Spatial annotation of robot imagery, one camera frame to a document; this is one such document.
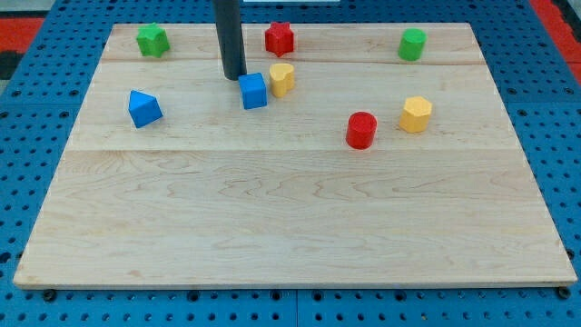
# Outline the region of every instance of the yellow hexagonal prism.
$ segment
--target yellow hexagonal prism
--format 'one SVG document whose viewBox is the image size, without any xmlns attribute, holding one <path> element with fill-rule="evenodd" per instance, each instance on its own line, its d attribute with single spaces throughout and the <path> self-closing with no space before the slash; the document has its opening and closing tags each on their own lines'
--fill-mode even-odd
<svg viewBox="0 0 581 327">
<path fill-rule="evenodd" d="M 432 103 L 422 96 L 406 99 L 403 106 L 399 127 L 408 133 L 419 133 L 428 127 L 429 117 L 432 114 Z"/>
</svg>

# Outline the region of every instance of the red surface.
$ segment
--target red surface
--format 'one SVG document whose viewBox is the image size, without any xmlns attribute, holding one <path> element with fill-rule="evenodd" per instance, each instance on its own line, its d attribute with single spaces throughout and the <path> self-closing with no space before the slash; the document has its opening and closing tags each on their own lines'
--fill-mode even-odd
<svg viewBox="0 0 581 327">
<path fill-rule="evenodd" d="M 378 121 L 373 114 L 357 112 L 349 118 L 347 143 L 355 149 L 367 149 L 373 144 Z"/>
<path fill-rule="evenodd" d="M 271 23 L 271 28 L 264 32 L 266 51 L 280 57 L 294 51 L 294 33 L 291 23 Z"/>
<path fill-rule="evenodd" d="M 44 18 L 0 18 L 0 52 L 26 52 Z"/>
<path fill-rule="evenodd" d="M 581 84 L 581 44 L 573 36 L 571 26 L 563 20 L 561 10 L 551 0 L 530 0 L 530 4 Z"/>
</svg>

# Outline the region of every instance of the blue pegboard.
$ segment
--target blue pegboard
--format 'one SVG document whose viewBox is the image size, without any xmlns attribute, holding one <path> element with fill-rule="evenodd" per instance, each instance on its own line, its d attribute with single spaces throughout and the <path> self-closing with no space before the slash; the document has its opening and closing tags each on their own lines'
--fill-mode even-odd
<svg viewBox="0 0 581 327">
<path fill-rule="evenodd" d="M 577 273 L 581 89 L 526 1 L 246 5 L 246 23 L 469 22 Z M 581 289 L 42 292 L 12 278 L 113 23 L 211 23 L 210 0 L 57 0 L 0 98 L 0 325 L 580 325 Z"/>
</svg>

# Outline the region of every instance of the yellow block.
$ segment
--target yellow block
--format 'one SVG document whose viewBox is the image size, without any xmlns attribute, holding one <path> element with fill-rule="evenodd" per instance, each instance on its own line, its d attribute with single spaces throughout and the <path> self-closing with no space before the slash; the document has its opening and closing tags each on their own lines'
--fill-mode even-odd
<svg viewBox="0 0 581 327">
<path fill-rule="evenodd" d="M 430 101 L 422 96 L 407 98 L 399 118 L 399 127 L 408 133 L 423 132 L 428 127 L 431 114 L 432 103 Z"/>
<path fill-rule="evenodd" d="M 283 97 L 294 87 L 294 66 L 292 64 L 271 65 L 271 92 L 276 97 Z"/>
</svg>

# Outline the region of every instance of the green block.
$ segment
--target green block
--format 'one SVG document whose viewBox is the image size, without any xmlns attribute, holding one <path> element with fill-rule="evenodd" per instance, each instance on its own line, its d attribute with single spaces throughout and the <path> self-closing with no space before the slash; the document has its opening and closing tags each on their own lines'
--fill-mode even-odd
<svg viewBox="0 0 581 327">
<path fill-rule="evenodd" d="M 156 23 L 139 27 L 137 44 L 142 55 L 152 55 L 158 58 L 170 49 L 170 43 L 167 40 L 165 30 Z"/>
<path fill-rule="evenodd" d="M 428 36 L 420 29 L 409 28 L 405 30 L 399 43 L 399 57 L 407 61 L 418 60 L 424 50 L 426 40 L 428 40 Z"/>
</svg>

